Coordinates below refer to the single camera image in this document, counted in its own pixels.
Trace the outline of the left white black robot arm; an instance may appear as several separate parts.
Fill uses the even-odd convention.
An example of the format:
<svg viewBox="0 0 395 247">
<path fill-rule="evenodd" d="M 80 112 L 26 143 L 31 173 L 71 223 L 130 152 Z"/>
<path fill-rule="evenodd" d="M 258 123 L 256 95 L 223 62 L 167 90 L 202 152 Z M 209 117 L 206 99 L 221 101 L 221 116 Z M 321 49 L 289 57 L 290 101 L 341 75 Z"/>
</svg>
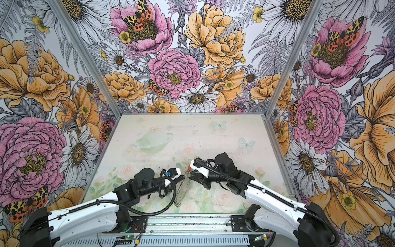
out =
<svg viewBox="0 0 395 247">
<path fill-rule="evenodd" d="M 113 191 L 86 203 L 55 211 L 46 207 L 33 213 L 20 230 L 22 247 L 60 247 L 74 240 L 97 233 L 119 233 L 132 225 L 131 214 L 152 217 L 167 211 L 177 196 L 177 184 L 185 179 L 181 170 L 162 170 L 159 177 L 151 168 L 144 168 L 134 178 Z M 147 213 L 133 206 L 141 197 L 158 193 L 164 198 L 173 193 L 163 209 Z"/>
</svg>

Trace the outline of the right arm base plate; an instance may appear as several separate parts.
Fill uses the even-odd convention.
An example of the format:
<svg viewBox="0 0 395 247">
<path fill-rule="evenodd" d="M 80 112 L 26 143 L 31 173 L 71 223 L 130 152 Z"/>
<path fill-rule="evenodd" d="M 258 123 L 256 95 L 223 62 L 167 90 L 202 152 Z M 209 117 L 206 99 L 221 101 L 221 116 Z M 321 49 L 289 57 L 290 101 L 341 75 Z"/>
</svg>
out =
<svg viewBox="0 0 395 247">
<path fill-rule="evenodd" d="M 269 232 L 269 229 L 259 227 L 253 219 L 244 215 L 231 215 L 230 227 L 232 232 Z"/>
</svg>

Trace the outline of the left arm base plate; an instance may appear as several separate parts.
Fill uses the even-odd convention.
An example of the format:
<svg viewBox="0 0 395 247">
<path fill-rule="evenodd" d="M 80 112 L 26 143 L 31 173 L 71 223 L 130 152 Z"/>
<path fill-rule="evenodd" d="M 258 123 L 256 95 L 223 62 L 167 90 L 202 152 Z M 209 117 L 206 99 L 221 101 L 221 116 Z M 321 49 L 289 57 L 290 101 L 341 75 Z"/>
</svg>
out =
<svg viewBox="0 0 395 247">
<path fill-rule="evenodd" d="M 132 216 L 128 219 L 117 219 L 116 226 L 113 230 L 104 233 L 107 234 L 126 234 L 126 233 L 145 233 L 148 217 Z"/>
</svg>

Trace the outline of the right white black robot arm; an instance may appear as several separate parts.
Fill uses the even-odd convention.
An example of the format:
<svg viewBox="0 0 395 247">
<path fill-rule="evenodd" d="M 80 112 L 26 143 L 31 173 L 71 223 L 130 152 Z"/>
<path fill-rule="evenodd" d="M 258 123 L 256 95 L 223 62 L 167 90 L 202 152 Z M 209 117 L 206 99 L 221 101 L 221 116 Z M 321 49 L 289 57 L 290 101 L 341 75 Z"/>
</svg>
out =
<svg viewBox="0 0 395 247">
<path fill-rule="evenodd" d="M 323 209 L 289 199 L 239 170 L 227 153 L 214 159 L 191 161 L 190 179 L 210 190 L 224 182 L 228 190 L 252 204 L 244 214 L 245 225 L 253 232 L 268 229 L 295 241 L 300 247 L 336 247 L 340 237 Z"/>
</svg>

